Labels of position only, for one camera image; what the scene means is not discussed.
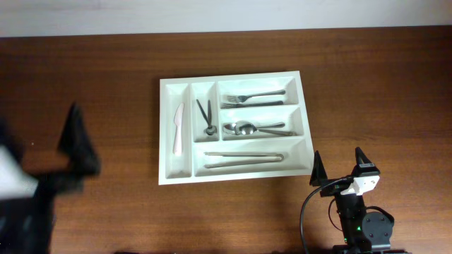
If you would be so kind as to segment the small teaspoon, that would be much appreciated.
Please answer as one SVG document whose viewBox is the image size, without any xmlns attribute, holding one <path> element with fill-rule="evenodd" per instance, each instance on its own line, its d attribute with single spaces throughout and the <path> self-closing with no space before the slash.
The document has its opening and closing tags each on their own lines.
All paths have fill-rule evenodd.
<svg viewBox="0 0 452 254">
<path fill-rule="evenodd" d="M 208 135 L 214 135 L 217 132 L 217 128 L 212 124 L 212 108 L 211 108 L 211 103 L 210 100 L 208 100 L 208 128 L 206 130 L 206 133 Z"/>
<path fill-rule="evenodd" d="M 200 111 L 201 111 L 202 117 L 204 118 L 204 120 L 206 121 L 206 123 L 207 123 L 207 125 L 208 125 L 208 122 L 207 122 L 207 120 L 208 120 L 208 117 L 207 117 L 208 112 L 205 112 L 205 111 L 204 111 L 204 109 L 203 109 L 201 103 L 199 102 L 199 100 L 196 100 L 196 103 L 197 103 L 197 105 L 198 105 L 198 108 L 199 108 Z"/>
</svg>

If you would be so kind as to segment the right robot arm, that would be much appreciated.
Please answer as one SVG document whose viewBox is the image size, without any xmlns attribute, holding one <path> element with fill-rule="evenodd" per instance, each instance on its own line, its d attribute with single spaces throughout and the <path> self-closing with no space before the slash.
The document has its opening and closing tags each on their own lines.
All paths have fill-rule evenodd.
<svg viewBox="0 0 452 254">
<path fill-rule="evenodd" d="M 314 167 L 309 184 L 320 196 L 333 197 L 340 219 L 344 244 L 332 247 L 332 253 L 384 253 L 391 249 L 390 238 L 395 220 L 377 206 L 367 206 L 363 195 L 375 189 L 381 172 L 359 148 L 355 148 L 356 165 L 340 179 L 329 179 L 320 153 L 314 153 Z"/>
</svg>

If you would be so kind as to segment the steel tablespoon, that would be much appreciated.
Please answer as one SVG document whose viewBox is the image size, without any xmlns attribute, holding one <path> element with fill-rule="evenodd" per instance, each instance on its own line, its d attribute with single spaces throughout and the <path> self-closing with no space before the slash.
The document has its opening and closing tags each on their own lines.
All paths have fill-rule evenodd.
<svg viewBox="0 0 452 254">
<path fill-rule="evenodd" d="M 270 134 L 275 134 L 275 135 L 289 135 L 289 133 L 286 131 L 267 130 L 267 128 L 282 128 L 282 127 L 285 127 L 285 123 L 283 123 L 283 122 L 275 123 L 275 124 L 269 125 L 269 126 L 260 126 L 258 128 L 251 122 L 240 121 L 235 126 L 235 131 L 242 135 L 251 135 L 255 132 L 270 133 Z"/>
<path fill-rule="evenodd" d="M 237 123 L 227 123 L 223 125 L 223 129 L 225 131 L 229 131 L 230 133 L 234 133 L 235 135 L 242 135 L 239 134 L 235 131 L 235 126 L 237 125 Z M 289 133 L 289 135 L 284 135 L 284 136 L 295 136 L 297 133 L 294 131 L 286 131 Z"/>
</svg>

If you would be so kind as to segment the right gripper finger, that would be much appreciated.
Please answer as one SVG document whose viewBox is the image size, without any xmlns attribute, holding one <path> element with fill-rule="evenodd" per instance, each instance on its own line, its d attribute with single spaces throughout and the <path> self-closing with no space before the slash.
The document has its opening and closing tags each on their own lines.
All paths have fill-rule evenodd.
<svg viewBox="0 0 452 254">
<path fill-rule="evenodd" d="M 374 167 L 374 163 L 367 158 L 360 147 L 355 148 L 355 159 L 358 167 Z"/>
<path fill-rule="evenodd" d="M 309 181 L 310 186 L 324 186 L 328 182 L 326 170 L 324 168 L 319 151 L 314 153 L 314 166 Z"/>
</svg>

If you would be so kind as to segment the white plastic knife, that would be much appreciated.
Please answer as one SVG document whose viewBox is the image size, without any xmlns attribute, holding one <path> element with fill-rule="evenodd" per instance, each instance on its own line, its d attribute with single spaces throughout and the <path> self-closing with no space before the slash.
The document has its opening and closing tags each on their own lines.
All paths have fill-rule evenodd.
<svg viewBox="0 0 452 254">
<path fill-rule="evenodd" d="M 173 153 L 176 156 L 182 155 L 182 123 L 183 123 L 183 115 L 184 115 L 184 103 L 181 103 L 175 112 L 174 115 L 174 124 L 176 126 L 174 144 L 173 144 Z"/>
</svg>

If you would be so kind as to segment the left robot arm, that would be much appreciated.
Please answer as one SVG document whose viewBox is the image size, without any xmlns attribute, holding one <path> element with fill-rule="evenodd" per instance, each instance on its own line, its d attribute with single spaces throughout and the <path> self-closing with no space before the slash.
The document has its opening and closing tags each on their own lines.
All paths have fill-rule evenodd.
<svg viewBox="0 0 452 254">
<path fill-rule="evenodd" d="M 63 169 L 25 172 L 23 146 L 1 120 L 2 253 L 49 253 L 56 196 L 82 191 L 84 180 L 101 172 L 100 158 L 76 103 L 69 109 L 57 150 L 69 159 Z"/>
</svg>

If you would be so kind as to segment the steel fork curved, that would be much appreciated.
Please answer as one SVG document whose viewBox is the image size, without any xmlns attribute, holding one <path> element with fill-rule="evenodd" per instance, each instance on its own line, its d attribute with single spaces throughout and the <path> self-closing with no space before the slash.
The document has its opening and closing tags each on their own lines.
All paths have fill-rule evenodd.
<svg viewBox="0 0 452 254">
<path fill-rule="evenodd" d="M 265 97 L 265 96 L 273 96 L 273 95 L 284 95 L 285 93 L 286 93 L 285 90 L 277 90 L 277 91 L 263 92 L 263 93 L 252 94 L 252 95 L 226 95 L 225 99 L 228 102 L 231 102 L 231 103 L 241 104 L 241 103 L 244 103 L 248 99 L 253 98 L 253 97 Z"/>
</svg>

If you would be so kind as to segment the steel fork straight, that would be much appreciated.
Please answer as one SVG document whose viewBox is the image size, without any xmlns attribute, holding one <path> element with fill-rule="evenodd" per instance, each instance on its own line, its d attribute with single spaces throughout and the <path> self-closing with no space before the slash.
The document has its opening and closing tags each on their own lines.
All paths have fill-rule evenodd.
<svg viewBox="0 0 452 254">
<path fill-rule="evenodd" d="M 223 103 L 221 104 L 221 109 L 236 109 L 236 108 L 247 108 L 247 107 L 267 107 L 267 106 L 279 106 L 284 105 L 283 101 L 274 102 L 264 102 L 264 103 L 253 103 L 253 104 L 243 104 L 243 103 Z"/>
</svg>

